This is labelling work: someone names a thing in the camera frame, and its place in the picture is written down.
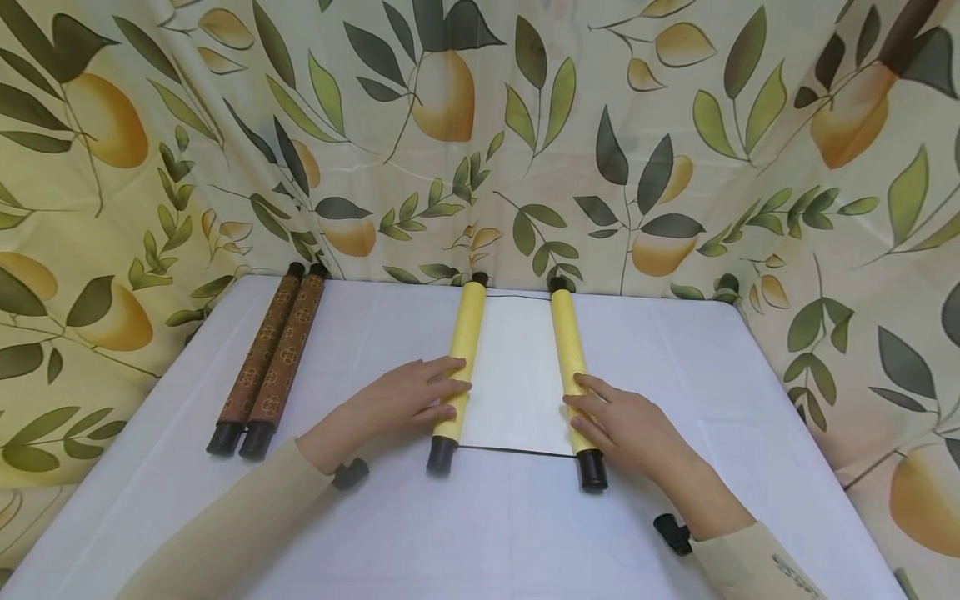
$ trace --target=patterned fabric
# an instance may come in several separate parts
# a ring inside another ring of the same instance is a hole
[[[901,581],[951,596],[958,19],[0,0],[0,567],[236,278],[319,259],[734,304]]]

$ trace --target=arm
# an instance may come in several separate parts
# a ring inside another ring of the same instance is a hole
[[[777,539],[647,398],[578,374],[589,396],[564,402],[590,419],[570,424],[611,462],[657,484],[690,528],[693,553],[727,600],[826,600]]]
[[[320,497],[357,448],[385,433],[429,430],[456,417],[452,406],[433,402],[469,389],[467,382],[446,378],[462,366],[462,359],[445,356],[381,376],[191,519],[140,566],[118,600],[222,597]]]

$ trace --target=finger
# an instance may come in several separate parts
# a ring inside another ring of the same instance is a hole
[[[432,427],[445,420],[457,418],[457,409],[450,404],[435,404],[428,406],[410,418],[411,424],[416,427]]]
[[[593,394],[587,394],[586,396],[568,394],[564,396],[564,404],[596,418],[602,417],[609,406],[603,398]]]
[[[454,358],[453,356],[441,356],[440,358],[435,358],[433,360],[423,363],[423,374],[426,375],[427,380],[431,380],[437,376],[442,376],[448,371],[454,369],[462,369],[467,365],[467,361],[463,358]]]
[[[595,394],[602,397],[607,402],[613,402],[616,393],[621,392],[621,390],[617,390],[614,388],[614,386],[607,383],[600,377],[594,377],[593,375],[587,375],[586,373],[575,373],[573,375],[573,380],[585,388],[593,390]]]
[[[584,434],[584,437],[593,442],[604,454],[610,455],[615,451],[616,444],[607,435],[603,428],[592,420],[577,415],[570,419],[570,426]]]

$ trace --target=yellow fruit print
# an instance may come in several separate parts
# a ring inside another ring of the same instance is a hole
[[[897,464],[890,516],[916,543],[960,558],[960,471],[942,444],[921,446]]]
[[[90,344],[108,350],[139,350],[154,339],[154,328],[139,300],[114,280],[110,284],[113,301],[107,314],[96,323],[76,327],[77,335]]]
[[[410,113],[422,132],[442,142],[473,136],[473,76],[453,50],[426,56],[417,73],[417,97]]]
[[[147,157],[147,134],[136,108],[116,85],[83,73],[66,86],[66,99],[77,115],[80,139],[90,153],[118,169],[131,169]]]
[[[50,270],[17,252],[0,252],[0,269],[16,277],[41,300],[57,294],[57,280]]]

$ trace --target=right hand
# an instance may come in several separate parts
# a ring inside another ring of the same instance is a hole
[[[574,416],[570,425],[619,468],[659,483],[669,473],[700,460],[659,406],[647,398],[593,375],[577,373],[573,378],[592,394],[564,396],[566,405],[584,413]]]

